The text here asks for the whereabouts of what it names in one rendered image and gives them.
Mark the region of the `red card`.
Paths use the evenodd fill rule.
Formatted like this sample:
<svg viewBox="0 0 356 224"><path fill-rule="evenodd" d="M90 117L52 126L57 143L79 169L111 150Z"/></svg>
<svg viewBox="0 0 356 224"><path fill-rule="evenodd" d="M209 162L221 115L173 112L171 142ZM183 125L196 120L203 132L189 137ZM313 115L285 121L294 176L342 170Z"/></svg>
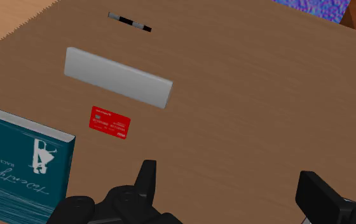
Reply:
<svg viewBox="0 0 356 224"><path fill-rule="evenodd" d="M131 119L96 106L92 107L89 128L126 139Z"/></svg>

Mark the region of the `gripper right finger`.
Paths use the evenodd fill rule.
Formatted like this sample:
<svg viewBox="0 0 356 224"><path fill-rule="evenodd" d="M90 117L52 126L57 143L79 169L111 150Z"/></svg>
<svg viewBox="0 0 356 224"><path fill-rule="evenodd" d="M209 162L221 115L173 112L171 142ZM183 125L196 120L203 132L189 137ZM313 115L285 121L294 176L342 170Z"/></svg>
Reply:
<svg viewBox="0 0 356 224"><path fill-rule="evenodd" d="M356 201L342 197L313 171L301 171L295 201L301 224L356 224Z"/></svg>

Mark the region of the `teal book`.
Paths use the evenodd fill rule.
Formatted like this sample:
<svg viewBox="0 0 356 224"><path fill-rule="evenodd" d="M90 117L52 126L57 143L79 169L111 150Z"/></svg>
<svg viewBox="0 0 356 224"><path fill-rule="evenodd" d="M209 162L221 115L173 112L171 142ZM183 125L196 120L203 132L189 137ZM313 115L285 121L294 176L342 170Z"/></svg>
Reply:
<svg viewBox="0 0 356 224"><path fill-rule="evenodd" d="M75 136L0 110L0 220L46 224L65 199Z"/></svg>

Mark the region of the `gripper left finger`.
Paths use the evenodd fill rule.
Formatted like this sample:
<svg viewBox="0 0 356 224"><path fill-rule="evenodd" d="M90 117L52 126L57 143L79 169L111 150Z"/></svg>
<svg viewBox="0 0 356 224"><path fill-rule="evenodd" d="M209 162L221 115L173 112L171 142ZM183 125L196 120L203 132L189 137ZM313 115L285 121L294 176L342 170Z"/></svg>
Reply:
<svg viewBox="0 0 356 224"><path fill-rule="evenodd" d="M153 207L156 161L144 160L134 185L117 186L96 204L87 196L58 203L46 224L183 224L170 213Z"/></svg>

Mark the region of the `grey flat box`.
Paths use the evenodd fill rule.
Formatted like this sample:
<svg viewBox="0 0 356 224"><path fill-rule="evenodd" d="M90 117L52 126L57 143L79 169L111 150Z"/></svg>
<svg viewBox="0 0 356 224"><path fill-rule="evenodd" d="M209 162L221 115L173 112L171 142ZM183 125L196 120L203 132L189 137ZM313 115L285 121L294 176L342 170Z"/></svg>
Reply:
<svg viewBox="0 0 356 224"><path fill-rule="evenodd" d="M64 74L161 109L173 87L170 80L75 47L66 50Z"/></svg>

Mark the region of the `black and grey pen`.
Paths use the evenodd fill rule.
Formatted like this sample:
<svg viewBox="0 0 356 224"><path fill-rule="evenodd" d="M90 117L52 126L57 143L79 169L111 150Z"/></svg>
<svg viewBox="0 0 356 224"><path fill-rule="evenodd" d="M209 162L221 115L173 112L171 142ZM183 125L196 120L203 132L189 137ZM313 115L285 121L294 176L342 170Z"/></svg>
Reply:
<svg viewBox="0 0 356 224"><path fill-rule="evenodd" d="M125 18L125 17L119 16L119 15L116 15L116 14L111 13L111 12L108 13L108 17L109 17L109 18L112 18L112 19L115 19L115 20L117 20L117 21L119 21L119 22L123 22L123 23L125 23L125 24L131 25L131 26L136 27L136 28L138 28L138 29L141 29L141 30L143 30L143 31L151 32L151 30L152 30L151 27L148 27L148 26L146 26L146 25L144 25L144 24L140 24L140 23L135 22L135 21L133 21L133 20L130 20L130 19L128 19L128 18Z"/></svg>

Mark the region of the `blue patterned robot stand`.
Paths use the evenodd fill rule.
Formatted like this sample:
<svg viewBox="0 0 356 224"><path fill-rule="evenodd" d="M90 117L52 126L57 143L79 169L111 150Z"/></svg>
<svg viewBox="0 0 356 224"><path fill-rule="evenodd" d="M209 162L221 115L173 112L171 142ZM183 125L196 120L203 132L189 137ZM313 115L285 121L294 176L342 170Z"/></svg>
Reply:
<svg viewBox="0 0 356 224"><path fill-rule="evenodd" d="M351 0L272 0L295 10L339 24Z"/></svg>

